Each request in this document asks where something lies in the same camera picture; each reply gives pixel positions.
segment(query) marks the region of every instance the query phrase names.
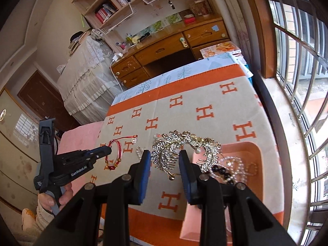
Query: bead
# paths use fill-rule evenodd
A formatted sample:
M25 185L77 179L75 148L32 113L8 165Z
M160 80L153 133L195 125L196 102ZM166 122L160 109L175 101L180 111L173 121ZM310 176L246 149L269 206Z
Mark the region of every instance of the bead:
M230 173L227 172L227 173L224 174L224 179L227 179L229 177L231 177L231 174Z
M213 167L212 167L212 171L213 172L218 172L219 170L219 167L217 166L217 165L214 165Z
M220 168L219 168L219 174L224 175L225 172L226 172L225 167L220 167Z

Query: power cord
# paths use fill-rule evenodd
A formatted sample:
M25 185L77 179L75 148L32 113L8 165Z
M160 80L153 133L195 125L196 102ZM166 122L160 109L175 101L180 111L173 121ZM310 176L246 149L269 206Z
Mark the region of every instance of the power cord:
M117 80L117 78L116 78L116 76L114 75L114 72L113 72L113 70L112 70L112 63L114 63L114 62L115 62L115 60L113 59L112 62L110 63L110 66L109 66L109 67L110 67L110 71L112 72L112 74L113 74L113 76L114 76L114 79L116 79L116 81L117 81L119 87L121 88L121 91L123 92L122 86L121 86L121 84L118 82L118 80Z

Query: door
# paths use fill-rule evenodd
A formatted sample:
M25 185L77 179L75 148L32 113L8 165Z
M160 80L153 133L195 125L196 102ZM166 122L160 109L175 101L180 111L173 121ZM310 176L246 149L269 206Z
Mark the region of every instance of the door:
M69 115L60 93L36 71L17 95L42 119L56 118L55 128L62 131L74 129L80 124Z

